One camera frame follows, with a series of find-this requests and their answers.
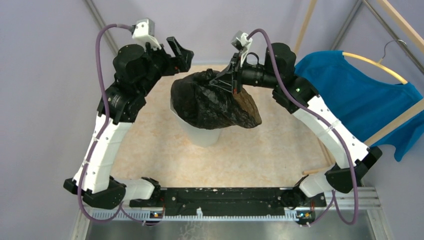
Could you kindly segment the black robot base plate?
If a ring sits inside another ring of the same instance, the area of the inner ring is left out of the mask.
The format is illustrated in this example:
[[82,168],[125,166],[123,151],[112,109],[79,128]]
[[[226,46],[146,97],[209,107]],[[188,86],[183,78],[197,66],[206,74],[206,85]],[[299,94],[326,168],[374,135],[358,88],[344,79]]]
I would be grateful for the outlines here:
[[282,216],[287,210],[326,205],[323,193],[309,198],[285,187],[168,187],[156,190],[148,200],[129,202],[131,208],[164,210],[167,217],[194,216],[197,210],[207,217]]

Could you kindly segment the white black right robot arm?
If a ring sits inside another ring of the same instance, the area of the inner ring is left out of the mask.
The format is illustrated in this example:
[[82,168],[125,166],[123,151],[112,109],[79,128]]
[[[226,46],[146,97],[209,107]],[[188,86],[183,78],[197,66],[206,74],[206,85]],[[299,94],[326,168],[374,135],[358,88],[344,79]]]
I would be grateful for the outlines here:
[[263,64],[245,62],[247,53],[235,53],[228,66],[210,84],[236,94],[244,85],[272,89],[275,101],[304,123],[324,144],[335,164],[302,177],[285,199],[290,207],[307,206],[316,195],[332,190],[347,194],[382,156],[378,147],[358,140],[331,112],[318,90],[295,73],[296,55],[284,43],[266,49]]

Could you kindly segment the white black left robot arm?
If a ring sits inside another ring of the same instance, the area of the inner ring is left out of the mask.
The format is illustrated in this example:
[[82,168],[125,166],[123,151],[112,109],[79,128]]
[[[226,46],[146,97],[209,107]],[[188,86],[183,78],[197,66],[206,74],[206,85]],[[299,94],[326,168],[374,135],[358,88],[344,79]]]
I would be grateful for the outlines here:
[[175,37],[167,38],[172,54],[162,46],[128,44],[113,59],[114,82],[102,88],[95,129],[81,168],[63,186],[87,205],[112,210],[124,201],[142,200],[154,207],[160,202],[160,185],[149,177],[118,180],[111,176],[117,152],[146,96],[162,78],[186,73],[194,52]]

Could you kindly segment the black plastic trash bag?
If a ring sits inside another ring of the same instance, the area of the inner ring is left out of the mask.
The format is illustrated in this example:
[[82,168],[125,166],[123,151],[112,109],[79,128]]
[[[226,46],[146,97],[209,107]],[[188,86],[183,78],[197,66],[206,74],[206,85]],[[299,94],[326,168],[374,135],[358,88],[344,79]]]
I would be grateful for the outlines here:
[[170,102],[177,115],[189,125],[206,130],[261,125],[257,104],[244,88],[233,94],[210,84],[218,73],[209,68],[172,83]]

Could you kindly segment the white translucent trash bin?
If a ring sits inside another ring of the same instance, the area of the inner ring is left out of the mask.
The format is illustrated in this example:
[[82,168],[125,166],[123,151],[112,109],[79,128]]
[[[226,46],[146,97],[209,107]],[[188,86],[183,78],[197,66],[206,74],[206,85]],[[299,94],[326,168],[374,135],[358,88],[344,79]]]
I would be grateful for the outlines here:
[[202,148],[207,148],[218,142],[222,129],[203,129],[190,125],[181,117],[179,117],[171,101],[170,110],[193,145]]

